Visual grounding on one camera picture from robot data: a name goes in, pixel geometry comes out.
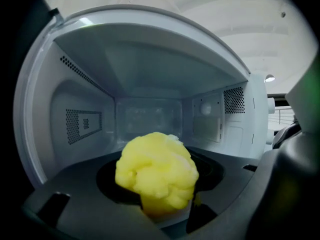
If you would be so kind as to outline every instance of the ventilation holes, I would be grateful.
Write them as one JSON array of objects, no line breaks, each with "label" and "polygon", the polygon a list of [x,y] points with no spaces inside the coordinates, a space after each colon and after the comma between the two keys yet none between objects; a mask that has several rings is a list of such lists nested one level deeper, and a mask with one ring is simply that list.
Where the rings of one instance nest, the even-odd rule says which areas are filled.
[{"label": "ventilation holes", "polygon": [[84,74],[77,66],[75,66],[70,60],[68,60],[65,56],[62,56],[60,58],[60,61],[68,66],[72,71],[77,73],[80,77],[82,77],[84,80],[92,84],[94,87],[98,88],[101,92],[108,94],[100,85],[98,85],[96,82],[94,82],[90,77],[88,77],[86,74]]},{"label": "ventilation holes", "polygon": [[88,129],[89,128],[89,119],[83,119],[83,128]]},{"label": "ventilation holes", "polygon": [[[99,111],[87,111],[87,110],[74,110],[74,109],[66,109],[66,133],[68,138],[69,145],[76,143],[92,134],[95,134],[102,130],[102,113]],[[97,114],[99,117],[99,128],[97,130],[93,130],[84,135],[80,135],[79,131],[79,114]],[[83,120],[83,127],[85,129],[89,128],[89,120]]]},{"label": "ventilation holes", "polygon": [[226,114],[245,113],[244,90],[242,87],[225,90],[223,96]]}]

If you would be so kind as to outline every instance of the white ceiling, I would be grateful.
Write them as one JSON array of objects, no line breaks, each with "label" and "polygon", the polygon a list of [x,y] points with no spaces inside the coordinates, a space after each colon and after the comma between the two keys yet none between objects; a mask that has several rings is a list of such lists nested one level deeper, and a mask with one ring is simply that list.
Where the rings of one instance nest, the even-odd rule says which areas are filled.
[{"label": "white ceiling", "polygon": [[204,26],[244,61],[253,73],[275,76],[267,92],[287,93],[319,48],[310,27],[289,0],[46,0],[62,16],[113,4],[152,6]]}]

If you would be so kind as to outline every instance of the yellow food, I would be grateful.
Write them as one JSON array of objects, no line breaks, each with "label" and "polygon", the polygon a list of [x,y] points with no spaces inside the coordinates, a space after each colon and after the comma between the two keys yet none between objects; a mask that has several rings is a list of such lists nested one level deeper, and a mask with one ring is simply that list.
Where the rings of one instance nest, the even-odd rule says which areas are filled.
[{"label": "yellow food", "polygon": [[143,211],[149,216],[185,208],[198,177],[196,165],[178,137],[160,132],[131,140],[115,171],[115,182],[140,194]]}]

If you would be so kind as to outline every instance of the perforated vent panel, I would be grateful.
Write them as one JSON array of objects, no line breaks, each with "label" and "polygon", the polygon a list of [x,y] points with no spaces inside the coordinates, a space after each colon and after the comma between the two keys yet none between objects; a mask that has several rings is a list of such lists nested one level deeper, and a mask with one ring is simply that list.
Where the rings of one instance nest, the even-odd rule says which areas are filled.
[{"label": "perforated vent panel", "polygon": [[60,61],[66,64],[72,71],[77,73],[84,80],[92,84],[94,87],[98,88],[101,92],[108,94],[100,85],[98,85],[95,81],[93,81],[90,77],[88,77],[85,73],[83,73],[79,68],[77,68],[70,60],[68,60],[65,56],[60,58]]},{"label": "perforated vent panel", "polygon": [[226,114],[244,114],[245,99],[244,90],[242,87],[225,90],[224,96],[224,111]]},{"label": "perforated vent panel", "polygon": [[[66,133],[68,138],[69,145],[76,143],[92,134],[95,134],[102,130],[102,113],[99,111],[86,111],[86,110],[75,110],[75,109],[66,109]],[[79,117],[81,115],[96,115],[98,120],[98,127],[95,127],[92,131],[89,129],[89,119],[83,119],[83,124],[79,124]],[[80,131],[80,127],[85,129],[85,133]]]}]

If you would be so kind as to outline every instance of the ceiling light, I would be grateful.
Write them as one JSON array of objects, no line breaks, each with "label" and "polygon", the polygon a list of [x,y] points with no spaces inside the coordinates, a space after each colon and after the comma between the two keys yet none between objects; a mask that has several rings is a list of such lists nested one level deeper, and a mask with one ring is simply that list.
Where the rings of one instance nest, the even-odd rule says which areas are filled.
[{"label": "ceiling light", "polygon": [[268,74],[266,77],[265,77],[265,81],[266,82],[272,82],[273,80],[275,80],[276,78],[272,75],[272,74]]}]

